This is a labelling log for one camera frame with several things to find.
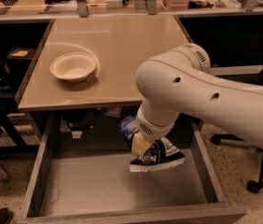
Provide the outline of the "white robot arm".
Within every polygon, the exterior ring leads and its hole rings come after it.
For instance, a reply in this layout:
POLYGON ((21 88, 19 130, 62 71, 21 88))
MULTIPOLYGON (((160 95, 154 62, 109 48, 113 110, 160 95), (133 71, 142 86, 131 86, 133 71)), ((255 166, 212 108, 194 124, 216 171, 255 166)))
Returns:
POLYGON ((263 149, 263 86, 210 75, 207 52, 185 44, 143 62, 135 82, 144 96, 137 112, 139 132, 131 153, 143 155, 164 137, 179 114, 204 120, 263 149))

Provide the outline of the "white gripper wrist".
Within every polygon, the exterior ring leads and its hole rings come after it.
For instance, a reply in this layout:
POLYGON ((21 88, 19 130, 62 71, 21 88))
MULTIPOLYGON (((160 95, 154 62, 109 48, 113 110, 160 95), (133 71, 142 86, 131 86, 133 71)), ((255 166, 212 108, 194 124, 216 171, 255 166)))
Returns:
POLYGON ((139 133, 133 136, 131 153, 142 156, 153 144, 153 140, 164 137, 174 126, 179 113, 157 105, 140 105, 136 125, 139 133))

